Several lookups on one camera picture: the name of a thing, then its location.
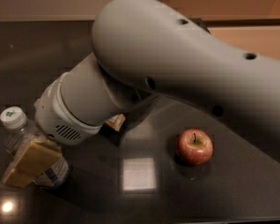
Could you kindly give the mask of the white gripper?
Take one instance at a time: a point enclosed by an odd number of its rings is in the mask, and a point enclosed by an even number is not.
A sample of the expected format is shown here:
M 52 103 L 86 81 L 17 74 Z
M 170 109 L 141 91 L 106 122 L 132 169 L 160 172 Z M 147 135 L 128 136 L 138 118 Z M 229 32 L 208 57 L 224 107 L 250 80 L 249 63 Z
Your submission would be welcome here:
M 17 189 L 27 187 L 33 177 L 44 173 L 61 158 L 62 150 L 55 142 L 75 146 L 102 128 L 81 122 L 68 110 L 62 97 L 65 76 L 63 73 L 51 83 L 35 102 L 35 123 L 44 135 L 21 145 L 15 156 L 15 168 L 6 169 L 2 185 Z

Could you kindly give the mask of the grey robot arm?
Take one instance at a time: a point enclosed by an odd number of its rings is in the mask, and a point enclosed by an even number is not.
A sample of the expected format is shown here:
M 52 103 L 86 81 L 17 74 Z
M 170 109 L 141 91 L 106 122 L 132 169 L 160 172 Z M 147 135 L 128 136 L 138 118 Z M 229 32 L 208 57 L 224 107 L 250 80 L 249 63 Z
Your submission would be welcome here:
M 156 0 L 113 0 L 91 30 L 92 52 L 35 104 L 35 133 L 17 135 L 2 185 L 28 186 L 110 118 L 158 95 L 213 115 L 280 162 L 280 61 L 235 48 Z

